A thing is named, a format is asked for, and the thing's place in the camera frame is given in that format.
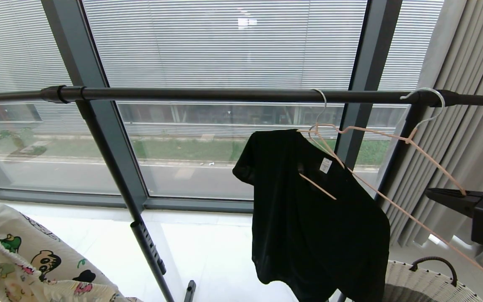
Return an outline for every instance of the cartoon print fabric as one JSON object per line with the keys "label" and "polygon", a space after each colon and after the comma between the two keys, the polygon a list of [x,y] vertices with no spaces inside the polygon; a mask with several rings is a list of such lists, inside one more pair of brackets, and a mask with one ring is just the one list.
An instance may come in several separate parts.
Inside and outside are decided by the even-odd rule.
{"label": "cartoon print fabric", "polygon": [[1,204],[0,300],[136,301],[44,226]]}

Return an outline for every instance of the tile floor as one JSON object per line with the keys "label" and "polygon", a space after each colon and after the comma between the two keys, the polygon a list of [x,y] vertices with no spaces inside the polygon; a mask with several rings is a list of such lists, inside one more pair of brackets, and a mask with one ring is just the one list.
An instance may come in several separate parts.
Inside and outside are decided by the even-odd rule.
{"label": "tile floor", "polygon": [[[129,228],[123,209],[29,203],[6,204],[57,234],[94,263],[127,297],[164,301]],[[167,267],[165,275],[176,301],[186,284],[197,283],[195,302],[295,302],[283,283],[261,284],[251,262],[251,216],[197,212],[145,211],[143,219]],[[458,279],[483,298],[483,273],[452,250],[432,242],[423,247],[393,247],[391,260],[411,263],[441,256],[454,264]],[[450,274],[444,264],[423,268]],[[330,301],[336,300],[335,294]]]}

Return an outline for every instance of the road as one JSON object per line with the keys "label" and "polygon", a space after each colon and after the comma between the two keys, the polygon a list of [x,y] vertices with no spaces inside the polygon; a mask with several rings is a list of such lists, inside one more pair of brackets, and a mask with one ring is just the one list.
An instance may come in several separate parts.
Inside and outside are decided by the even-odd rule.
{"label": "road", "polygon": [[[232,167],[141,165],[152,195],[252,199],[252,186],[240,182]],[[356,171],[375,183],[377,171]],[[75,193],[118,194],[104,163],[0,161],[0,187]]]}

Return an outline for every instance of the laundry basket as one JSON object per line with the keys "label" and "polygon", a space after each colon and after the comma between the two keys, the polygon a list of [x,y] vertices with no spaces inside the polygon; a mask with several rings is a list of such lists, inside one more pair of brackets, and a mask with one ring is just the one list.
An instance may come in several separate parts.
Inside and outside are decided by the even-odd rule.
{"label": "laundry basket", "polygon": [[[430,270],[419,269],[427,260],[444,262],[452,278]],[[420,258],[412,264],[389,261],[385,277],[383,302],[481,302],[474,292],[458,282],[452,264],[441,257]]]}

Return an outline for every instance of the pink hanger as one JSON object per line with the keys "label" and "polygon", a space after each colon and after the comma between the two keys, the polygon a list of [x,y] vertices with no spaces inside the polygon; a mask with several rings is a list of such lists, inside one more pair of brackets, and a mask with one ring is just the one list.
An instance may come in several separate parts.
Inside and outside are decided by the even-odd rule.
{"label": "pink hanger", "polygon": [[[321,92],[320,90],[318,89],[314,89],[316,90],[317,92],[319,92],[322,97],[324,98],[324,110],[317,116],[316,118],[316,124],[314,126],[312,126],[309,130],[298,130],[298,132],[305,132],[305,133],[308,133],[309,134],[309,138],[314,142],[316,143],[316,145],[320,146],[320,148],[324,149],[324,151],[326,151],[330,156],[333,156],[335,159],[338,160],[338,162],[341,164],[341,166],[347,170],[349,170],[353,175],[355,175],[356,178],[358,178],[359,180],[361,180],[362,182],[364,182],[364,184],[366,184],[370,189],[374,190],[378,195],[380,195],[381,197],[383,197],[383,199],[387,200],[390,204],[392,204],[393,206],[395,206],[396,208],[398,208],[398,210],[400,210],[401,212],[403,212],[404,214],[406,214],[406,216],[408,216],[409,218],[411,218],[415,223],[417,223],[418,225],[420,225],[422,228],[424,228],[426,231],[428,231],[429,233],[431,233],[432,235],[434,235],[435,237],[437,237],[437,239],[441,240],[443,243],[445,243],[447,246],[449,246],[451,249],[454,249],[454,251],[456,251],[458,254],[460,254],[463,258],[465,258],[466,260],[468,260],[468,262],[471,262],[471,264],[473,264],[474,266],[476,266],[477,268],[479,268],[481,271],[483,271],[483,267],[481,265],[478,264],[478,262],[476,262],[475,260],[472,260],[471,258],[469,258],[467,255],[463,254],[459,249],[457,249],[456,247],[454,247],[453,245],[451,245],[448,241],[446,241],[445,239],[443,239],[441,236],[439,236],[437,233],[435,233],[434,231],[432,231],[429,227],[427,227],[426,225],[424,225],[422,222],[418,221],[417,218],[415,218],[414,216],[412,216],[411,214],[408,213],[408,211],[404,210],[403,208],[401,208],[399,205],[397,205],[394,201],[392,201],[391,199],[389,199],[387,196],[385,196],[383,193],[381,193],[380,191],[378,191],[376,188],[374,188],[372,185],[370,185],[366,180],[364,180],[362,177],[358,176],[357,174],[355,174],[355,172],[353,172],[350,168],[347,168],[343,163],[342,161],[339,159],[339,157],[334,153],[334,151],[331,149],[331,147],[329,147],[329,145],[326,143],[326,141],[324,140],[324,138],[322,137],[322,135],[320,134],[320,132],[318,131],[318,118],[320,117],[320,115],[322,115],[322,113],[325,111],[326,107],[327,107],[327,99],[325,98],[325,95],[323,92]],[[333,125],[333,124],[320,124],[320,126],[331,126],[331,127],[334,127],[338,133],[345,133],[347,132],[349,129],[353,129],[353,130],[361,130],[361,131],[366,131],[366,132],[372,132],[372,133],[377,133],[377,134],[381,134],[381,135],[384,135],[384,136],[389,136],[391,138],[396,138],[398,140],[403,140],[405,141],[405,143],[408,143],[412,146],[415,147],[415,149],[417,149],[418,151],[420,151],[422,153],[422,155],[424,155],[425,157],[428,158],[428,160],[430,160],[433,164],[435,164],[435,166],[437,166],[437,168],[439,170],[441,170],[443,172],[443,174],[445,174],[455,185],[456,187],[458,187],[460,189],[460,192],[462,193],[462,195],[466,195],[466,191],[463,189],[463,187],[453,178],[453,176],[450,175],[450,173],[447,172],[447,170],[445,170],[437,161],[435,161],[431,156],[429,156],[422,148],[420,148],[413,140],[413,136],[416,134],[417,130],[418,130],[418,126],[420,124],[422,124],[423,122],[429,122],[430,120],[433,120],[435,118],[437,118],[441,112],[443,111],[444,107],[445,107],[445,102],[444,102],[444,97],[439,93],[439,91],[437,90],[434,90],[432,88],[419,88],[419,89],[416,89],[412,92],[410,92],[407,96],[405,97],[401,97],[401,99],[405,99],[405,98],[408,98],[411,94],[413,94],[414,92],[418,92],[420,90],[425,90],[425,91],[431,91],[435,94],[437,94],[437,96],[439,97],[439,99],[441,100],[441,110],[433,117],[429,118],[429,119],[426,119],[426,120],[422,120],[420,123],[418,123],[415,128],[412,130],[410,136],[408,138],[403,138],[402,136],[396,136],[396,135],[391,135],[391,134],[386,134],[384,132],[379,132],[379,131],[376,131],[376,130],[370,130],[370,129],[366,129],[366,128],[360,128],[360,127],[354,127],[354,126],[350,126],[350,127],[347,127],[346,129],[344,130],[340,130],[337,126]],[[311,136],[310,134],[313,133],[313,134],[316,134],[320,140],[322,141],[322,143],[324,144],[324,146],[322,146],[320,143],[318,143],[317,141],[315,141]],[[313,184],[314,186],[316,186],[318,189],[320,189],[320,191],[322,191],[323,193],[326,193],[327,195],[329,195],[330,197],[332,197],[333,199],[336,200],[335,197],[333,197],[330,193],[328,193],[327,191],[325,191],[324,189],[322,189],[320,186],[318,186],[316,183],[314,183],[312,180],[309,180],[306,176],[300,174],[304,179],[308,180],[311,184]]]}

